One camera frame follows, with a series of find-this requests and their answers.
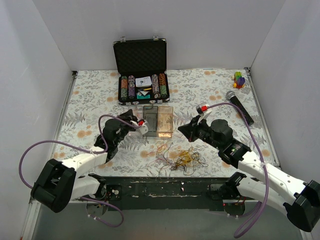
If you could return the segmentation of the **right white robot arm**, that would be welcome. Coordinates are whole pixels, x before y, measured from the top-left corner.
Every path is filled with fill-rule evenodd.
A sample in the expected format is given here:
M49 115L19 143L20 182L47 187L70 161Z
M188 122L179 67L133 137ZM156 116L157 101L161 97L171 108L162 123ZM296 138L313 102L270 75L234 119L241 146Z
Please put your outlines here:
M297 228L311 232L320 220L320 184L315 180L305 182L277 167L264 163L248 146L233 137L228 122L216 119L210 125L199 116L178 130L194 142L198 139L218 150L219 157L228 165L245 172L257 181L243 177L226 186L227 195L237 199L241 195L259 201L285 214Z

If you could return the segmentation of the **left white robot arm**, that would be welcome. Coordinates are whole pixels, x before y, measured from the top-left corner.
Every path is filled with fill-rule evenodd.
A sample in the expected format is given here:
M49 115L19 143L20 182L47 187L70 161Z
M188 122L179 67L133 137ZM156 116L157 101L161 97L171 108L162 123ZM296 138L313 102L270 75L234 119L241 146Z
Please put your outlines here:
M129 132L144 135L148 126L138 119L130 109L114 117L108 115L104 127L89 150L75 157L47 161L31 188L31 197L55 213L61 212L71 200L90 197L94 200L106 198L107 182L89 170L108 163L118 152L118 145Z

